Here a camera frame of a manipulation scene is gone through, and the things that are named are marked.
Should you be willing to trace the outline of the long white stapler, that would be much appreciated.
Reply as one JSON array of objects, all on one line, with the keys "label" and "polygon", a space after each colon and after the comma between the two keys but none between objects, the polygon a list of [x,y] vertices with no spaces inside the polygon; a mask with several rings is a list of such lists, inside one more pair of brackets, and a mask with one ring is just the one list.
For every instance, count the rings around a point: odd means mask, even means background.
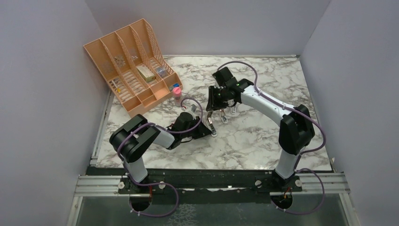
[{"label": "long white stapler", "polygon": [[213,122],[212,122],[212,113],[213,113],[212,111],[207,112],[207,124],[208,124],[209,129],[212,132],[211,136],[216,137],[217,136],[217,131],[216,131],[216,129],[215,129],[214,125],[213,125]]}]

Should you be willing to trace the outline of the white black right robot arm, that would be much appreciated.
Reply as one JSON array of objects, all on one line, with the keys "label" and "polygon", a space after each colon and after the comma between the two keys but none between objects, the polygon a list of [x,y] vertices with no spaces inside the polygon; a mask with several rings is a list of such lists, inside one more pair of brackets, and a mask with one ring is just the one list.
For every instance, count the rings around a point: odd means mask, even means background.
[{"label": "white black right robot arm", "polygon": [[267,180],[276,191],[290,186],[300,151],[314,138],[309,109],[304,105],[287,105],[263,93],[247,79],[237,80],[228,67],[213,73],[217,85],[208,88],[207,112],[225,109],[229,101],[250,106],[279,126],[279,145],[282,148],[277,167]]}]

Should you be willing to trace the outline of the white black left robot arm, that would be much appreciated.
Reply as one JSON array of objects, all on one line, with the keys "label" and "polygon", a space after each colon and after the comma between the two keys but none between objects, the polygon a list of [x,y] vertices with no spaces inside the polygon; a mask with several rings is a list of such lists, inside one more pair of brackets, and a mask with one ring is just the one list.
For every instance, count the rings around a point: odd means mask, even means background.
[{"label": "white black left robot arm", "polygon": [[142,156],[152,144],[172,150],[178,147],[183,139],[199,139],[211,134],[212,131],[206,127],[202,119],[192,113],[180,113],[167,129],[157,127],[138,114],[114,131],[109,143],[131,176],[131,189],[140,194],[148,187],[148,171]]}]

